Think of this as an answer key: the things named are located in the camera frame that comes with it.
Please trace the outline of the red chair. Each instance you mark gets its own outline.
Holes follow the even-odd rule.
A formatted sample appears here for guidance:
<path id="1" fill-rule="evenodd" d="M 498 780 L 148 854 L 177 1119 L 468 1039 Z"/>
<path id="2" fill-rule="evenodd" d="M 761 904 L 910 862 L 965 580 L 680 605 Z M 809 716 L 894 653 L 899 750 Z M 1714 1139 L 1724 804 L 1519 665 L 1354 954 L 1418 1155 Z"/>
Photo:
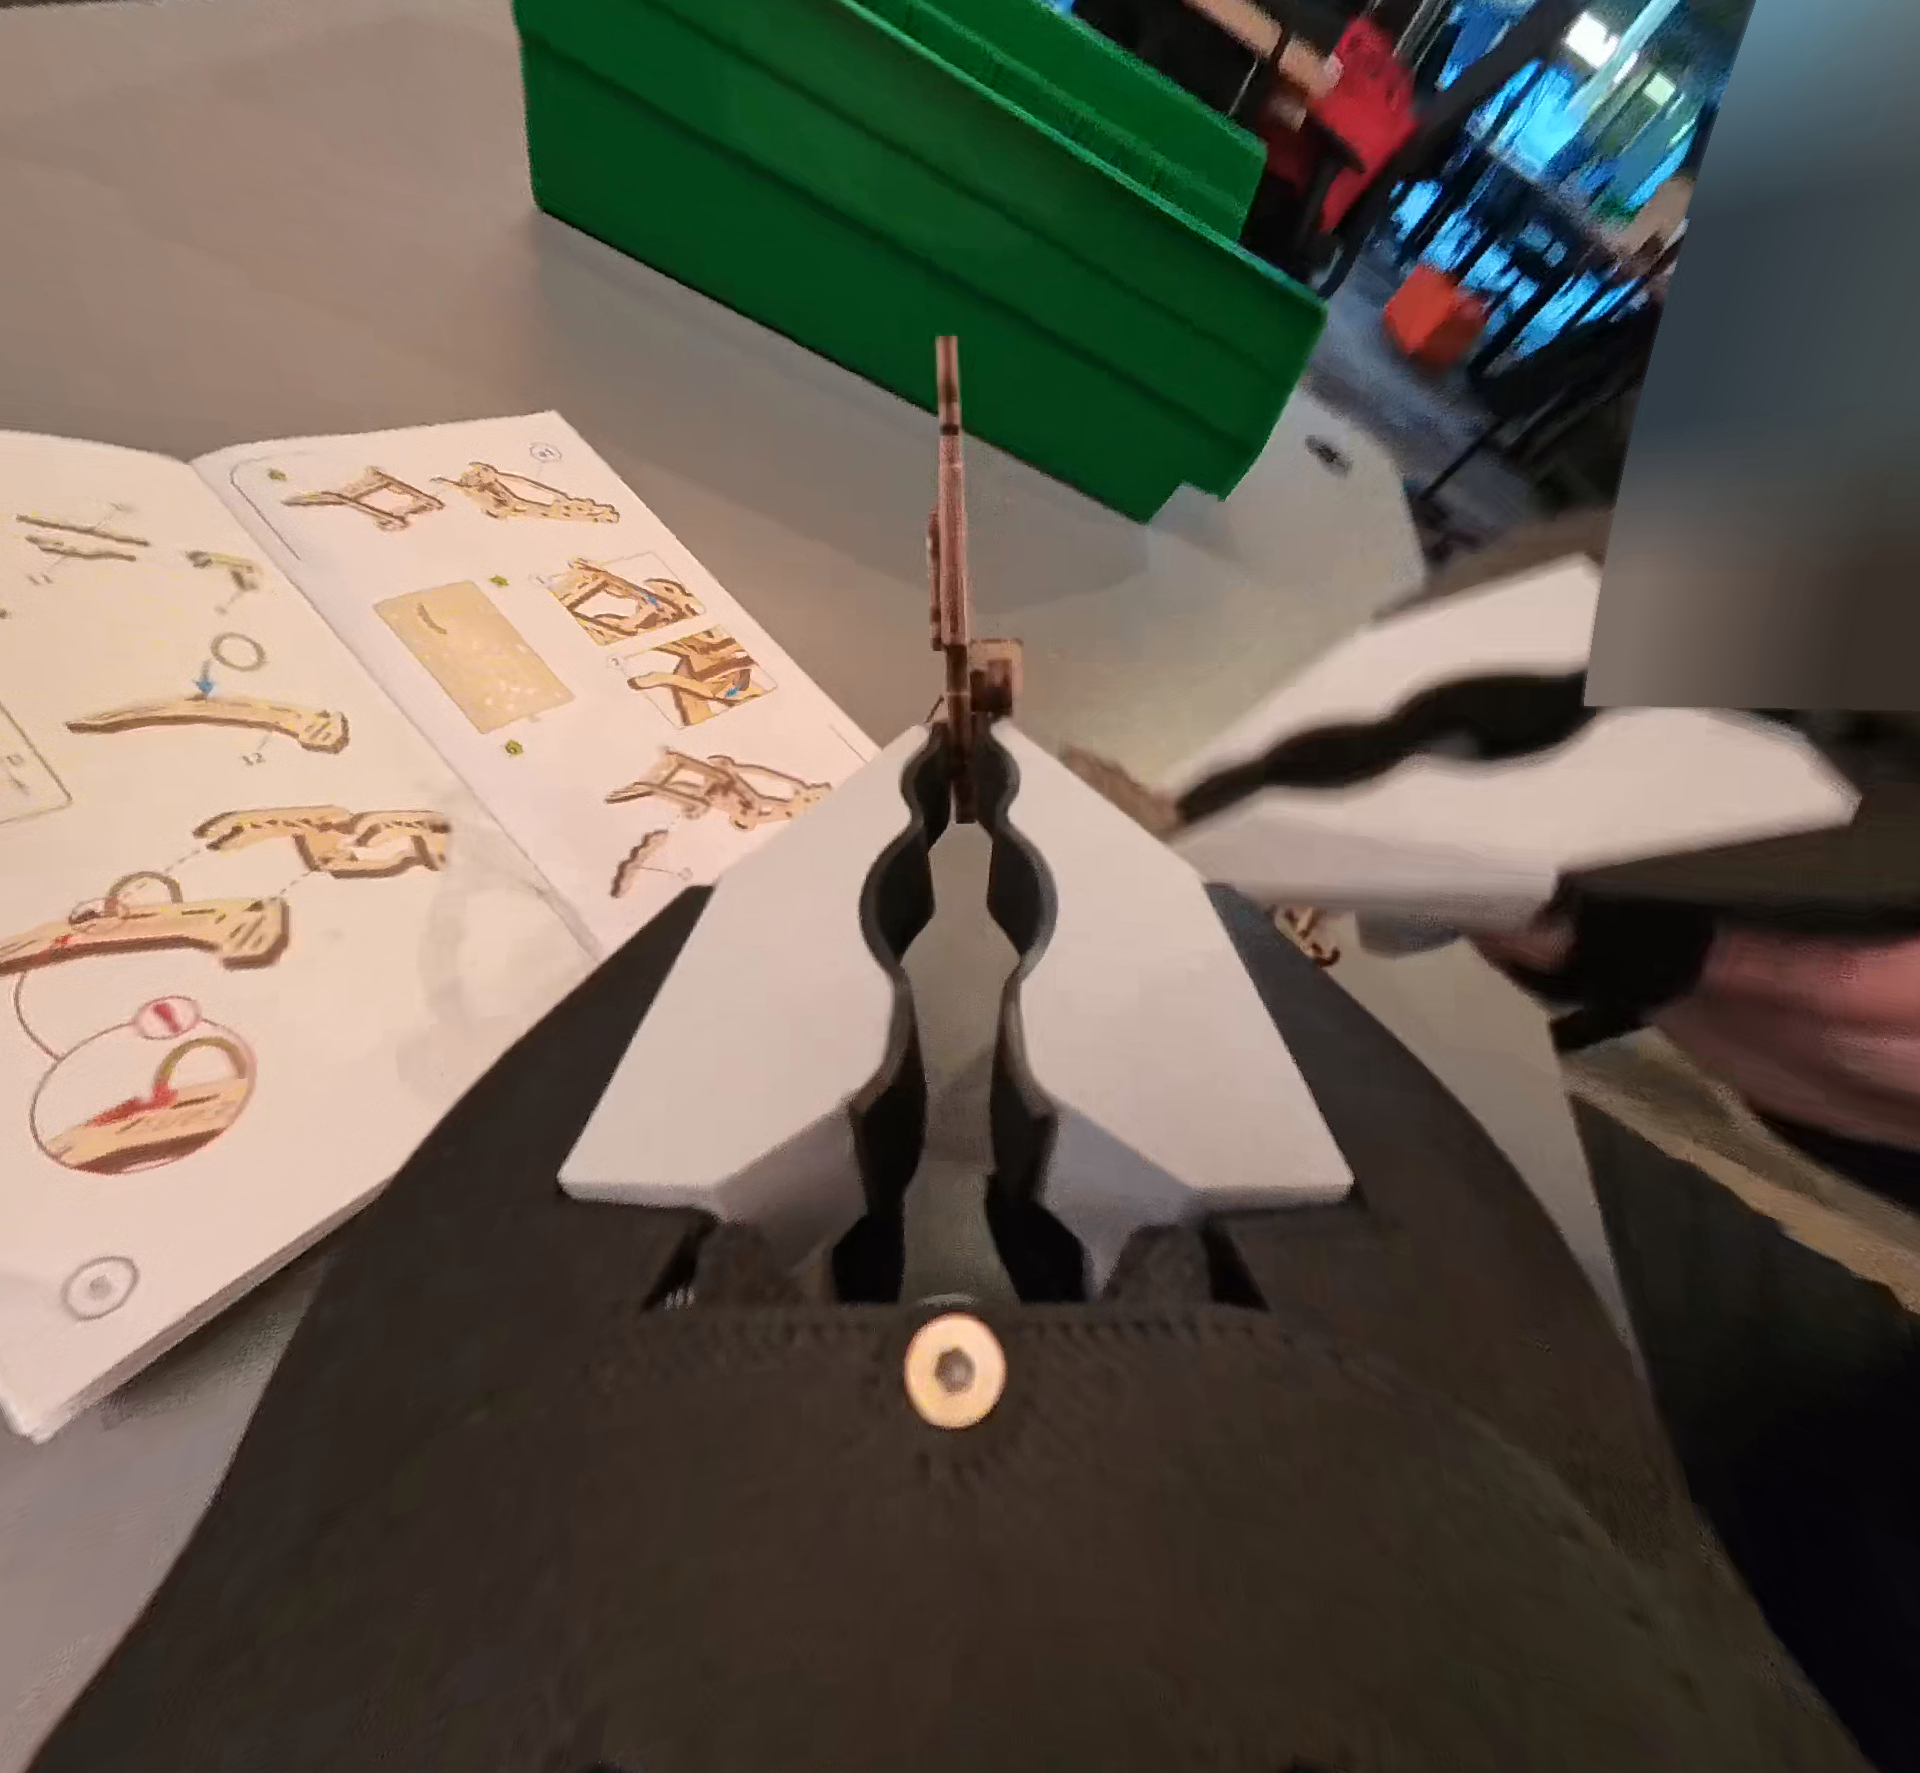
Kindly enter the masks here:
<path id="1" fill-rule="evenodd" d="M 1344 28 L 1331 61 L 1339 78 L 1304 126 L 1266 136 L 1266 173 L 1310 204 L 1310 223 L 1326 236 L 1419 126 L 1413 68 L 1371 14 Z"/>

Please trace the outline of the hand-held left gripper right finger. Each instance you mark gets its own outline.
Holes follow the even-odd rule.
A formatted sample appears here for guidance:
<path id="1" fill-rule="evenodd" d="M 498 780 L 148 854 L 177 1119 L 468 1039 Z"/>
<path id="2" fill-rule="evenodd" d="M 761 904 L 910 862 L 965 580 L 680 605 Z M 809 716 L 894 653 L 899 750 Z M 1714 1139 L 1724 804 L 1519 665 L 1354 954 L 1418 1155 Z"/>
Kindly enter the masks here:
<path id="1" fill-rule="evenodd" d="M 999 999 L 985 1215 L 1021 1298 L 1094 1298 L 1147 1231 L 1354 1187 L 1204 883 L 1011 725 L 979 738 Z"/>

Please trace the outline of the wooden model side frame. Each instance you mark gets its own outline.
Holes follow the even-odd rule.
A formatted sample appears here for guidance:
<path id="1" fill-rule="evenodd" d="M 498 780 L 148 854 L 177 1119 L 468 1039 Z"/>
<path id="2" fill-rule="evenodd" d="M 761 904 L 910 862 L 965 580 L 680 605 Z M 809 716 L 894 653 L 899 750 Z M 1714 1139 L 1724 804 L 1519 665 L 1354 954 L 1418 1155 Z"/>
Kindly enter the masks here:
<path id="1" fill-rule="evenodd" d="M 935 340 L 940 472 L 926 526 L 931 644 L 944 658 L 935 725 L 948 744 L 951 819 L 973 827 L 983 804 L 983 739 L 1015 716 L 1025 652 L 1011 635 L 973 634 L 970 484 L 960 414 L 960 340 Z"/>

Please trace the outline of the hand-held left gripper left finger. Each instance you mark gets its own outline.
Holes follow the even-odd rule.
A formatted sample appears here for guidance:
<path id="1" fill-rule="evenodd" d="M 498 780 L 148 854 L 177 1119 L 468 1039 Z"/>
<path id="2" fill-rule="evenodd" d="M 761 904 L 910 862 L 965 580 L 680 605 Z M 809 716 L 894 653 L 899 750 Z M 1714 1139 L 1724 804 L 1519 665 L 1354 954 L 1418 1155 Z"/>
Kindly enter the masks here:
<path id="1" fill-rule="evenodd" d="M 948 804 L 948 738 L 917 726 L 709 886 L 560 1167 L 574 1199 L 706 1215 L 839 1298 L 899 1298 L 926 1155 L 905 954 Z"/>

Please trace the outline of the green plastic bin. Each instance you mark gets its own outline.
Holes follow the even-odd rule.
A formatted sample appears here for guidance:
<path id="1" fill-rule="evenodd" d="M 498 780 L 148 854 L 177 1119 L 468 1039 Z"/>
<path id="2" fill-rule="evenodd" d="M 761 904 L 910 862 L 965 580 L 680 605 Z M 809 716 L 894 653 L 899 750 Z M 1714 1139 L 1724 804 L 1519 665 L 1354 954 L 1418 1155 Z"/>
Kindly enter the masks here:
<path id="1" fill-rule="evenodd" d="M 543 217 L 1110 512 L 1225 498 L 1326 303 L 1261 142 L 1047 0 L 514 0 Z"/>

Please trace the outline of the orange box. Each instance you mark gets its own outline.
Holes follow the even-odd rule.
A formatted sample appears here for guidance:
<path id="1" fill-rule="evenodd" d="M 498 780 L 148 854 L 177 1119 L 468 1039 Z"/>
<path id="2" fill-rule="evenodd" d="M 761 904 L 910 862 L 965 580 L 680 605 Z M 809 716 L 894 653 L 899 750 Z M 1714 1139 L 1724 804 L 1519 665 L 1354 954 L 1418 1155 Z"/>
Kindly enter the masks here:
<path id="1" fill-rule="evenodd" d="M 1418 261 L 1383 303 L 1385 343 L 1434 379 L 1468 363 L 1486 322 L 1488 298 L 1428 261 Z"/>

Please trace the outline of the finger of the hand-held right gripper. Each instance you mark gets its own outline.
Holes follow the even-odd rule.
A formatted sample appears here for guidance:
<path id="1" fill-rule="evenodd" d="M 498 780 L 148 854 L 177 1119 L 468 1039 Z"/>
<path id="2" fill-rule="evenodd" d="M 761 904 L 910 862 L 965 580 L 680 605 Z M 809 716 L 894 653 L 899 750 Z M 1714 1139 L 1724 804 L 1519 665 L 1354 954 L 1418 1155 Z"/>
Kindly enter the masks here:
<path id="1" fill-rule="evenodd" d="M 1266 910 L 1426 933 L 1541 916 L 1566 873 L 1846 827 L 1861 788 L 1764 725 L 1594 725 L 1509 758 L 1413 758 L 1339 790 L 1266 788 L 1170 833 Z"/>
<path id="2" fill-rule="evenodd" d="M 1261 790 L 1354 790 L 1428 758 L 1541 758 L 1583 700 L 1594 562 L 1551 560 L 1363 627 L 1266 697 L 1170 796 L 1204 821 Z"/>

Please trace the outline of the open assembly instruction booklet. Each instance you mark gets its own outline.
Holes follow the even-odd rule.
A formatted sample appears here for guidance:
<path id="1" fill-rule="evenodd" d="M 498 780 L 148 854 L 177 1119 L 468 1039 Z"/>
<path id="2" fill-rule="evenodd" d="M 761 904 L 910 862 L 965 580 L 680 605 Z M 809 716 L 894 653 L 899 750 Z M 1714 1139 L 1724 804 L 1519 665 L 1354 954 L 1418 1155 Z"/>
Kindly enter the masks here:
<path id="1" fill-rule="evenodd" d="M 0 440 L 0 1397 L 358 1215 L 875 744 L 560 419 Z"/>

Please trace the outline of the person's right hand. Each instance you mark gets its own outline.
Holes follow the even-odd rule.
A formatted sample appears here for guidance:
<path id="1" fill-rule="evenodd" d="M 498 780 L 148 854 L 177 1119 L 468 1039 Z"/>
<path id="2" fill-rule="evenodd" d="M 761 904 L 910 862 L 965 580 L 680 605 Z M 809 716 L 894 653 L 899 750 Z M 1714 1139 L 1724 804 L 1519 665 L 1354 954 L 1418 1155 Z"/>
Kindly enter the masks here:
<path id="1" fill-rule="evenodd" d="M 1792 1144 L 1914 1199 L 1914 916 L 1739 924 L 1601 899 L 1476 949 L 1541 999 L 1659 1028 Z"/>

